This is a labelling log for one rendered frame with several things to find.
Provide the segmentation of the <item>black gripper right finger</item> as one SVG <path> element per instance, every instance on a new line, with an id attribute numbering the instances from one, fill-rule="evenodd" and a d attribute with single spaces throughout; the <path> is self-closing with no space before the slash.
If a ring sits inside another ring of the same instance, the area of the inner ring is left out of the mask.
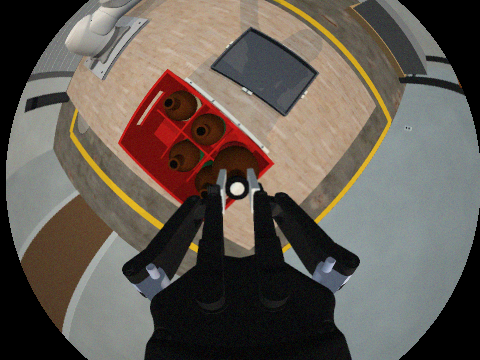
<path id="1" fill-rule="evenodd" d="M 247 181 L 260 302 L 269 308 L 280 307 L 287 301 L 292 288 L 273 219 L 312 279 L 333 294 L 340 290 L 359 266 L 358 256 L 335 243 L 288 194 L 278 192 L 269 196 L 263 191 L 253 168 L 247 169 Z"/>

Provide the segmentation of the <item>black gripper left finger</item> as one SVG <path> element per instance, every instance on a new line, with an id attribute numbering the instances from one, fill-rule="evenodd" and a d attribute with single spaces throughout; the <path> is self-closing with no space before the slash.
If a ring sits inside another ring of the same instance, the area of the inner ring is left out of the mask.
<path id="1" fill-rule="evenodd" d="M 192 293 L 206 310 L 217 310 L 224 305 L 225 183 L 226 169 L 220 169 L 216 184 L 207 186 L 207 198 L 189 196 L 149 245 L 123 265 L 123 274 L 142 296 L 151 301 L 170 285 L 204 220 Z"/>

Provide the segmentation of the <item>grey flat bar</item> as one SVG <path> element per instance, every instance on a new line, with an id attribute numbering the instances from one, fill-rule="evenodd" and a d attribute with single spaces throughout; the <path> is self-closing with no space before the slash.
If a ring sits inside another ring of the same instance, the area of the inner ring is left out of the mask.
<path id="1" fill-rule="evenodd" d="M 214 100 L 210 95 L 208 95 L 204 90 L 202 90 L 199 86 L 197 86 L 194 82 L 192 82 L 189 78 L 184 79 L 188 82 L 191 86 L 193 86 L 196 90 L 198 90 L 201 94 L 203 94 L 208 100 L 210 100 L 215 106 L 217 106 L 223 113 L 225 113 L 234 123 L 236 123 L 254 142 L 256 142 L 267 154 L 270 152 L 248 129 L 246 129 L 233 115 L 231 115 L 224 107 L 222 107 L 216 100 Z M 252 95 L 252 92 L 246 89 L 245 87 L 242 88 L 242 91 L 247 93 L 248 95 Z M 307 94 L 308 91 L 302 95 L 300 99 L 303 99 L 304 96 Z"/>

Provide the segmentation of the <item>red plastic crate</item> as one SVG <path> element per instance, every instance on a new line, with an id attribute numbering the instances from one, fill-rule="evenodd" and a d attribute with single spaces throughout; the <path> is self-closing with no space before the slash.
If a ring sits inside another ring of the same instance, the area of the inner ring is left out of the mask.
<path id="1" fill-rule="evenodd" d="M 189 121 L 171 120 L 166 115 L 165 108 L 162 104 L 166 97 L 180 90 L 192 93 L 202 102 L 202 106 Z M 162 91 L 163 93 L 151 107 L 141 124 L 137 125 L 141 116 L 159 91 Z M 217 143 L 210 146 L 198 144 L 191 134 L 191 125 L 193 121 L 196 117 L 205 113 L 220 116 L 226 124 L 226 132 L 224 136 L 227 135 L 225 137 L 223 136 Z M 231 120 L 222 113 L 223 112 L 219 111 L 216 106 L 214 107 L 208 99 L 206 100 L 201 93 L 198 93 L 196 89 L 194 90 L 192 86 L 189 86 L 183 79 L 167 69 L 153 85 L 134 112 L 118 144 L 157 184 L 159 184 L 178 202 L 183 204 L 189 196 L 199 196 L 199 192 L 197 191 L 194 182 L 197 173 L 206 161 L 211 159 L 214 161 L 219 148 L 227 142 L 239 141 L 249 147 L 259 164 L 259 178 L 274 165 L 272 160 L 262 151 L 262 149 L 241 129 L 239 129 L 234 122 L 231 122 Z M 179 172 L 177 170 L 170 170 L 168 167 L 168 161 L 171 148 L 177 142 L 187 138 L 205 153 L 204 157 L 191 171 Z"/>

